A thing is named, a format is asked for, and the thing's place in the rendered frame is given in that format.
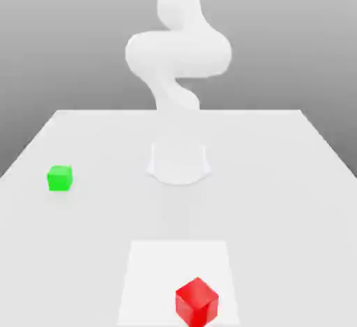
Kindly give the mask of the small green cube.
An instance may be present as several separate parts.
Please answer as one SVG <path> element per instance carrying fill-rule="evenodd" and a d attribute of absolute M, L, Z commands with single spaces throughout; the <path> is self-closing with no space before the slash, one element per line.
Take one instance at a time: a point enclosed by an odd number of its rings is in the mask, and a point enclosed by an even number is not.
<path fill-rule="evenodd" d="M 69 191 L 73 183 L 73 169 L 70 165 L 54 165 L 47 173 L 50 191 Z"/>

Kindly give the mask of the small red cube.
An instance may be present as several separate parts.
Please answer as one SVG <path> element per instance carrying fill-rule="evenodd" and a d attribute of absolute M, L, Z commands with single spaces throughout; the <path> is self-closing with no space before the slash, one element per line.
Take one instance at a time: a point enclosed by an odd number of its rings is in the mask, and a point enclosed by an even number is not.
<path fill-rule="evenodd" d="M 175 310 L 188 327 L 205 327 L 218 316 L 219 295 L 200 277 L 175 293 Z"/>

